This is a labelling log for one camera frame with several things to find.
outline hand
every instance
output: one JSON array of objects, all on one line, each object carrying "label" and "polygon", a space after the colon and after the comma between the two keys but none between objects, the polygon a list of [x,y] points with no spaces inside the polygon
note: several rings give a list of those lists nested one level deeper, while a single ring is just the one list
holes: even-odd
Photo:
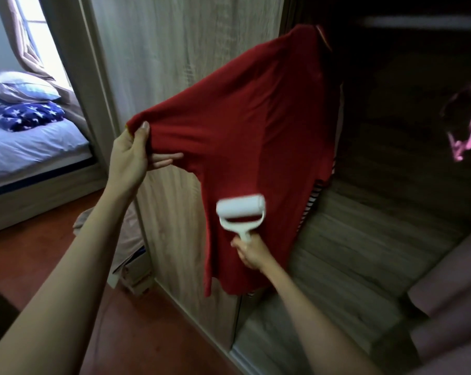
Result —
[{"label": "hand", "polygon": [[268,247],[261,239],[259,234],[251,234],[251,242],[243,242],[238,235],[230,243],[232,247],[237,248],[237,253],[242,262],[252,270],[264,270],[275,262],[274,257],[268,251]]},{"label": "hand", "polygon": [[147,157],[145,145],[149,132],[150,125],[148,122],[144,122],[135,132],[134,137],[131,136],[128,129],[125,129],[114,140],[106,189],[129,197],[131,200],[136,195],[147,171],[169,166],[174,159],[183,157],[181,152],[152,154]]}]

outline closet rod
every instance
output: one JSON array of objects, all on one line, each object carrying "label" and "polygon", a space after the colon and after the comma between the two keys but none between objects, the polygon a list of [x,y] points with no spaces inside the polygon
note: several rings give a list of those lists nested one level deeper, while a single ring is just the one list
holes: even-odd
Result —
[{"label": "closet rod", "polygon": [[369,28],[471,31],[471,15],[367,16],[354,24]]}]

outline pillow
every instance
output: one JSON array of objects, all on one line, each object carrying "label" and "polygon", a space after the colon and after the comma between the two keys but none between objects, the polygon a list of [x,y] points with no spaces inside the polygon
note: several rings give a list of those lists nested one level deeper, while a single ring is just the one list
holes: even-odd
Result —
[{"label": "pillow", "polygon": [[0,99],[6,102],[51,101],[59,98],[55,87],[28,73],[0,72]]}]

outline window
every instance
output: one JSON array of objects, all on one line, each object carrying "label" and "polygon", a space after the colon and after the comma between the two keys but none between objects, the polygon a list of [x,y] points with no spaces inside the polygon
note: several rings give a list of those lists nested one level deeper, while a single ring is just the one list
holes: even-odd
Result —
[{"label": "window", "polygon": [[71,88],[39,0],[16,0],[27,34],[46,71],[64,88]]}]

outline curtain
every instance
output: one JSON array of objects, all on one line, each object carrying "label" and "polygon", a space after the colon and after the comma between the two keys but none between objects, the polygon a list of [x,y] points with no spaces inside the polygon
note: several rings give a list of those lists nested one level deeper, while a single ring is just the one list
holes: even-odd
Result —
[{"label": "curtain", "polygon": [[16,1],[0,0],[0,16],[4,29],[7,32],[11,49],[22,68],[45,80],[54,80],[46,72],[41,59],[39,59],[32,46]]},{"label": "curtain", "polygon": [[411,332],[413,375],[471,375],[471,234],[408,292],[430,320]]}]

